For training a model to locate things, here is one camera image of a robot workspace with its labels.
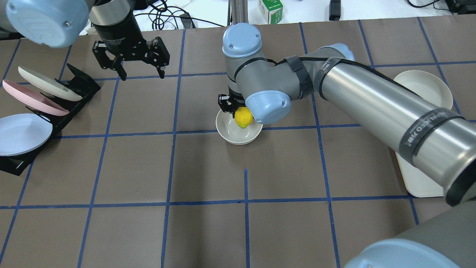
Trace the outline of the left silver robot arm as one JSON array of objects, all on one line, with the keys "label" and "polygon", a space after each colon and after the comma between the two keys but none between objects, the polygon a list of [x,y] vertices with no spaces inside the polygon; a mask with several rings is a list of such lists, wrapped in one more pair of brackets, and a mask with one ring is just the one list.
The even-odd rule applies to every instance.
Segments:
[{"label": "left silver robot arm", "polygon": [[1,16],[36,44],[51,48],[72,45],[90,22],[100,36],[92,52],[103,69],[126,80],[124,61],[154,66],[160,78],[170,63],[161,37],[146,41],[134,16],[151,5],[148,0],[2,0]]}]

